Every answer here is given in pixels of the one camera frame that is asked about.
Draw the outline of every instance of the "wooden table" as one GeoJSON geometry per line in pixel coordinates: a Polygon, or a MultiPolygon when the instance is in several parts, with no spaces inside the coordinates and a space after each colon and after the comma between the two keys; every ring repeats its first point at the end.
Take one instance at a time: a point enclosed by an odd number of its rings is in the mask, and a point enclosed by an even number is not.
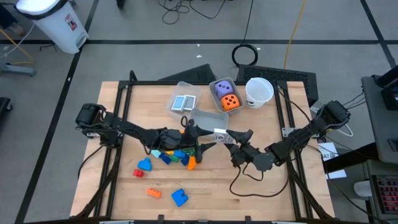
{"type": "MultiPolygon", "coordinates": [[[[99,93],[98,104],[104,105],[108,111],[114,108],[118,82],[103,82],[99,93]]],[[[308,115],[307,98],[302,82],[290,82],[290,99],[299,105],[308,115]]],[[[216,112],[208,86],[201,86],[203,95],[198,102],[198,108],[216,112]]],[[[245,98],[244,86],[238,86],[239,92],[245,98]]],[[[137,85],[132,88],[128,121],[144,128],[168,127],[181,129],[180,121],[169,116],[165,104],[174,91],[174,86],[168,85],[137,85]]],[[[304,115],[292,106],[295,124],[298,128],[308,121],[304,115]]],[[[229,117],[229,129],[247,131],[252,129],[253,146],[261,150],[266,146],[281,140],[279,120],[275,99],[259,109],[248,106],[229,117]]],[[[99,140],[88,140],[85,157],[98,148],[99,140]]],[[[311,140],[310,145],[317,147],[317,142],[311,140]]],[[[71,215],[80,212],[98,189],[105,150],[101,151],[84,166],[78,181],[71,215]]],[[[238,172],[231,163],[229,151],[222,144],[217,144],[203,155],[203,162],[195,170],[187,170],[181,163],[166,165],[162,160],[150,156],[152,171],[145,172],[143,178],[132,176],[137,163],[146,154],[141,143],[126,136],[123,143],[121,165],[113,205],[112,219],[156,220],[159,214],[166,220],[243,220],[249,215],[253,220],[295,220],[289,185],[278,196],[272,198],[237,197],[229,192],[229,185],[238,172]],[[146,189],[153,188],[162,192],[160,199],[146,195],[146,189]],[[189,200],[177,208],[171,198],[171,193],[184,189],[189,200]]],[[[326,212],[334,216],[330,194],[323,172],[319,152],[306,148],[302,152],[307,185],[326,212]]],[[[252,164],[247,173],[260,177],[252,164]]],[[[239,194],[274,194],[279,191],[287,178],[285,165],[274,166],[264,173],[264,180],[256,182],[249,177],[240,175],[233,186],[239,194]]],[[[302,194],[298,189],[298,197],[302,214],[305,213],[302,194]]],[[[101,213],[104,214],[108,192],[104,194],[101,213]]]]}

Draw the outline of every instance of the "yellow cable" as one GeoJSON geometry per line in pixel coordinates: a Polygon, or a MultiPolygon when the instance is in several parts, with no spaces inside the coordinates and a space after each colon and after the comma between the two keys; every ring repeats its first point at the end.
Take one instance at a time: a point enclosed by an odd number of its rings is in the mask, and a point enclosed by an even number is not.
{"type": "Polygon", "coordinates": [[[297,26],[299,25],[299,22],[301,20],[301,16],[303,15],[303,11],[304,11],[304,7],[305,7],[305,3],[306,2],[307,2],[307,0],[303,0],[303,4],[301,5],[300,14],[298,15],[298,18],[297,18],[297,21],[296,21],[296,25],[294,26],[294,29],[293,29],[293,33],[290,36],[289,43],[287,44],[284,69],[286,69],[286,63],[287,63],[287,57],[289,56],[290,44],[292,43],[294,33],[296,33],[297,26]]]}
{"type": "Polygon", "coordinates": [[[16,63],[12,63],[11,65],[26,65],[26,64],[33,65],[34,63],[33,62],[16,62],[16,63]]]}
{"type": "Polygon", "coordinates": [[[19,50],[21,50],[29,59],[32,59],[32,57],[20,46],[18,46],[3,30],[0,29],[0,32],[7,37],[19,50]]]}

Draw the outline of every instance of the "blue block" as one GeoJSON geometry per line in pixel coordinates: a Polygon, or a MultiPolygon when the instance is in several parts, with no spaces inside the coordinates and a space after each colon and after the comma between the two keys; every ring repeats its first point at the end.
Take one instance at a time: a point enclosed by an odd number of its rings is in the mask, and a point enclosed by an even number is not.
{"type": "Polygon", "coordinates": [[[170,157],[168,155],[164,154],[163,152],[159,155],[159,158],[161,158],[163,160],[163,162],[165,162],[167,165],[169,165],[172,162],[170,157]]]}
{"type": "Polygon", "coordinates": [[[155,149],[151,150],[150,153],[152,155],[154,155],[154,157],[156,157],[156,159],[158,159],[161,154],[161,152],[159,152],[159,150],[155,150],[155,149]]]}
{"type": "Polygon", "coordinates": [[[178,207],[183,205],[188,200],[188,196],[185,195],[185,192],[182,189],[172,193],[172,198],[178,207]]]}
{"type": "Polygon", "coordinates": [[[187,154],[185,152],[181,151],[181,150],[174,150],[174,155],[173,156],[178,157],[180,159],[183,159],[183,158],[185,158],[186,155],[187,154]]]}
{"type": "Polygon", "coordinates": [[[184,166],[187,166],[188,163],[189,163],[189,156],[186,155],[186,156],[181,160],[181,163],[182,163],[184,166]]]}
{"type": "Polygon", "coordinates": [[[139,161],[138,163],[138,168],[143,169],[143,170],[152,170],[152,164],[150,163],[150,159],[147,157],[143,161],[139,161]]]}

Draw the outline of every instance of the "trash can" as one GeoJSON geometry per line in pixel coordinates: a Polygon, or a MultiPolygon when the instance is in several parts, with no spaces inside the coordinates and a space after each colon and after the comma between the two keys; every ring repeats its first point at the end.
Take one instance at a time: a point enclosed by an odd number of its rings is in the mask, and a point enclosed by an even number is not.
{"type": "Polygon", "coordinates": [[[16,9],[33,22],[64,52],[75,54],[88,34],[68,0],[19,0],[16,9]]]}

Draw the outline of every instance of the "red block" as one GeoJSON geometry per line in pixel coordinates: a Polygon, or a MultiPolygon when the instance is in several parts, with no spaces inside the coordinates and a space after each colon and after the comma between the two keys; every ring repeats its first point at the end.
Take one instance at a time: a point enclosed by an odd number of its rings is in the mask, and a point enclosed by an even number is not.
{"type": "Polygon", "coordinates": [[[144,172],[139,169],[135,169],[132,175],[135,175],[136,177],[142,177],[144,175],[144,172]]]}

